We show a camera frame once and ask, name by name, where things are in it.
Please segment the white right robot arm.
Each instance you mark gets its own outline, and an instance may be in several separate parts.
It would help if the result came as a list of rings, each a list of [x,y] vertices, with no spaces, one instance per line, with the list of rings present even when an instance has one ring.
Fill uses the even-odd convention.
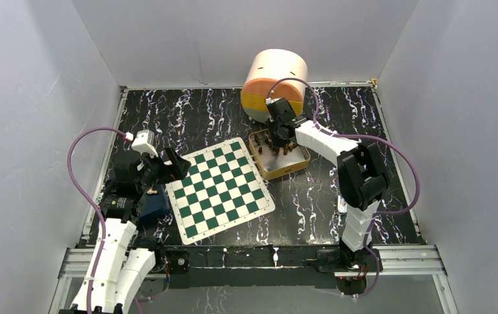
[[[371,249],[369,229],[380,200],[390,185],[378,145],[364,145],[295,113],[285,98],[266,99],[271,142],[275,147],[296,144],[313,150],[337,168],[340,198],[346,206],[345,228],[340,238],[341,265],[356,271]]]

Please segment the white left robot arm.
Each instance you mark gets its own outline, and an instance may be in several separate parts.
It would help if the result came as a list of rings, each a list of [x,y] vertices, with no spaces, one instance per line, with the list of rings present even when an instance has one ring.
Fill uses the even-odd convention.
[[[168,161],[143,152],[117,165],[104,185],[98,208],[97,244],[79,291],[61,313],[127,313],[149,271],[159,272],[167,255],[156,240],[134,240],[149,189],[186,178],[191,163],[171,147]]]

